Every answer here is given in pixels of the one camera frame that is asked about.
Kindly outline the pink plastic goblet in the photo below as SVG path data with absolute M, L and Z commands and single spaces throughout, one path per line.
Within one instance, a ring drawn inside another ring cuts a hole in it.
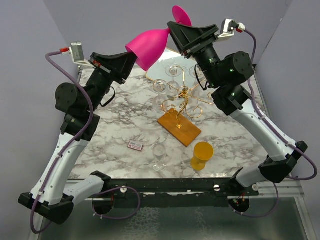
M 136 64 L 148 71 L 165 51 L 170 32 L 168 27 L 145 31 L 131 40 L 125 48 L 136 55 Z

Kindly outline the clear round wine glass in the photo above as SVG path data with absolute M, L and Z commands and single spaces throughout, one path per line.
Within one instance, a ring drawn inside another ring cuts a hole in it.
M 168 65 L 165 68 L 165 73 L 170 77 L 170 80 L 167 82 L 166 93 L 167 97 L 170 100 L 173 100 L 175 96 L 177 96 L 180 91 L 180 84 L 176 81 L 176 78 L 182 74 L 182 68 L 179 65 L 173 64 Z

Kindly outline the small clear stemmed glass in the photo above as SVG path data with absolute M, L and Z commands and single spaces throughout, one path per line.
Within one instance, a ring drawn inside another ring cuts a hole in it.
M 161 143 L 155 144 L 152 150 L 152 154 L 154 157 L 153 169 L 157 172 L 163 171 L 167 167 L 167 163 L 165 161 L 165 157 L 166 157 L 165 146 Z

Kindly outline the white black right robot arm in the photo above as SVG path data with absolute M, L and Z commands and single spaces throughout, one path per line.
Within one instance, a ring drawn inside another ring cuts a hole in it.
M 281 183 L 289 176 L 308 146 L 282 132 L 254 103 L 253 93 L 242 84 L 254 75 L 248 53 L 238 51 L 220 59 L 213 44 L 244 32 L 243 23 L 226 19 L 222 28 L 215 24 L 206 27 L 188 26 L 173 21 L 167 24 L 180 54 L 194 58 L 207 80 L 206 87 L 216 107 L 240 123 L 263 146 L 266 160 L 258 166 L 238 170 L 231 178 L 229 189 L 240 196 L 248 187 L 264 181 Z

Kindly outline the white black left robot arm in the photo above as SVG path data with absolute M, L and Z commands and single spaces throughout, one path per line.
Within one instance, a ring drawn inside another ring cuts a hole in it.
M 81 86 L 68 72 L 52 60 L 66 49 L 47 53 L 46 60 L 64 74 L 71 82 L 58 86 L 55 92 L 55 108 L 65 114 L 57 145 L 52 157 L 37 184 L 30 192 L 22 193 L 18 203 L 30 209 L 30 226 L 34 233 L 36 214 L 50 222 L 61 225 L 71 215 L 74 207 L 85 199 L 97 195 L 106 197 L 112 188 L 111 178 L 99 171 L 71 187 L 66 187 L 70 173 L 81 153 L 97 130 L 100 117 L 95 110 L 109 103 L 102 103 L 112 89 L 112 83 L 124 84 L 130 75 L 137 56 L 133 52 L 116 55 L 92 53 L 89 64 L 94 67 L 92 76 Z

